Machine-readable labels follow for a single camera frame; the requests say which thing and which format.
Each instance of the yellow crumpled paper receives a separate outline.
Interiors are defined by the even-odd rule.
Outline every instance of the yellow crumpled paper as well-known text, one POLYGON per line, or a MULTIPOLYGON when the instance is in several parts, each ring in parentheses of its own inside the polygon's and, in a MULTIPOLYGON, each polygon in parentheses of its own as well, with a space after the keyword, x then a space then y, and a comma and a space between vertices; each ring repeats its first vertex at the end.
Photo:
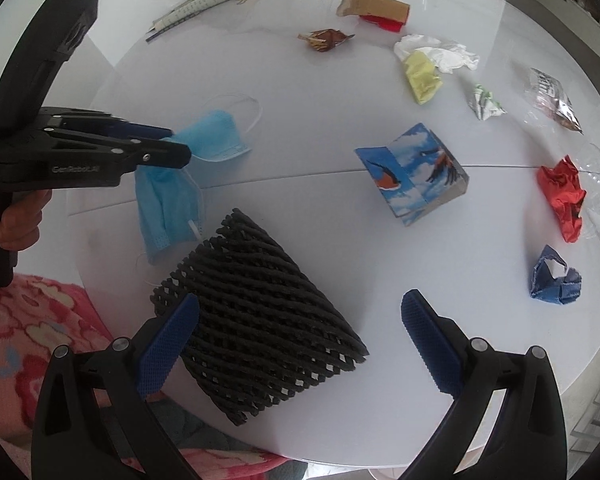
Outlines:
POLYGON ((436 75, 436 66, 419 50, 405 59, 402 66, 418 104, 430 101, 442 86, 442 79, 436 75))

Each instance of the round table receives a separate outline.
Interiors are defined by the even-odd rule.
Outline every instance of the round table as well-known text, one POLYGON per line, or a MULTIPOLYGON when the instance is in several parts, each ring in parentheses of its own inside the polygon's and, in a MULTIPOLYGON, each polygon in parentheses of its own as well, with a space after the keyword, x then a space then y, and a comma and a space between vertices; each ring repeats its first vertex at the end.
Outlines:
MULTIPOLYGON (((600 221, 593 235, 566 244, 536 183, 536 168, 564 154, 555 136, 575 134, 523 94, 530 66, 557 77, 600 146, 593 85, 549 34, 502 0, 401 1, 412 6, 403 33, 454 40, 482 58, 475 72, 443 75, 424 106, 392 52, 400 35, 338 18, 340 0, 248 0, 207 10, 150 44, 139 40, 93 103, 173 130, 216 94, 242 92, 262 105, 252 152, 190 165, 205 199, 203 234, 234 207, 247 213, 341 311, 370 356, 238 428, 181 361, 164 391, 210 425, 290 458, 401 466, 432 435, 452 399, 439 393, 400 322, 411 288, 468 337, 510 352, 543 346, 561 392, 600 347, 600 221), (325 54, 296 38, 329 27, 356 37, 325 54), (475 82, 509 114, 478 121, 467 106, 475 82), (418 122, 442 139, 470 184, 466 195, 406 228, 354 149, 386 145, 418 122), (583 276, 573 304, 529 297, 530 270, 545 244, 583 276)), ((69 209, 84 286, 113 335, 131 336, 153 315, 152 286, 137 266, 144 247, 133 177, 115 189, 76 190, 69 209)), ((190 248, 176 248, 173 262, 190 248)), ((171 267, 155 273, 164 278, 171 267)), ((486 442, 501 400, 494 396, 472 447, 486 442)))

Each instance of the foam netting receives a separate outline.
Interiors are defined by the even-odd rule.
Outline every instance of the foam netting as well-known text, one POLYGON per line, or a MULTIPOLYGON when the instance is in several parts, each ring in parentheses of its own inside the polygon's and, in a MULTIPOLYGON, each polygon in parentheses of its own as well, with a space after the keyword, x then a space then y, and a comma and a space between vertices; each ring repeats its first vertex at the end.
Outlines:
POLYGON ((161 316, 192 292, 200 322, 181 356, 236 426, 368 355, 347 321, 240 210, 154 290, 161 316))

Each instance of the silver screw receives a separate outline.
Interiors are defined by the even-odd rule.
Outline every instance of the silver screw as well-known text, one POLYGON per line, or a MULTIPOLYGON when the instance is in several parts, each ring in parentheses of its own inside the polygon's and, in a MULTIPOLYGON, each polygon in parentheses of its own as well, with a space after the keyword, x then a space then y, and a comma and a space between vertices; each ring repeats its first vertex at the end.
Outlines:
POLYGON ((69 353, 69 347, 66 345, 59 346, 58 348, 56 348, 54 350, 54 356, 57 357, 58 359, 64 357, 68 353, 69 353))
POLYGON ((544 348, 540 348, 539 346, 534 346, 531 349, 531 353, 537 359, 544 359, 546 357, 546 352, 544 351, 544 348))
POLYGON ((129 347, 129 339, 126 337, 119 337, 113 342, 112 346, 116 352, 122 352, 129 347))
POLYGON ((484 352, 487 348, 489 348, 489 345, 484 339, 477 337, 475 339, 471 339, 471 348, 477 352, 484 352))

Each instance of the finger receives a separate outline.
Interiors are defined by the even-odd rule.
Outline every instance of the finger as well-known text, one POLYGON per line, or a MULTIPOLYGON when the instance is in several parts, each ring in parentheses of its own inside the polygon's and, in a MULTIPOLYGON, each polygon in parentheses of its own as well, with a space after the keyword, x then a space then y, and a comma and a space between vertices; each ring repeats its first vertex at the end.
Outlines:
POLYGON ((42 211, 38 211, 33 218, 27 219, 25 223, 18 224, 11 229, 5 227, 3 222, 0 222, 0 244, 19 240, 38 227, 40 222, 42 222, 42 211))
POLYGON ((19 202, 9 206, 2 213, 2 224, 5 228, 11 229, 18 225, 26 225, 34 218, 42 208, 51 200, 52 192, 48 189, 41 189, 29 193, 19 202))
POLYGON ((0 244, 0 247, 5 251, 24 251, 24 249, 29 249, 38 240, 40 240, 40 230, 36 227, 32 232, 26 234, 19 240, 5 242, 0 244))

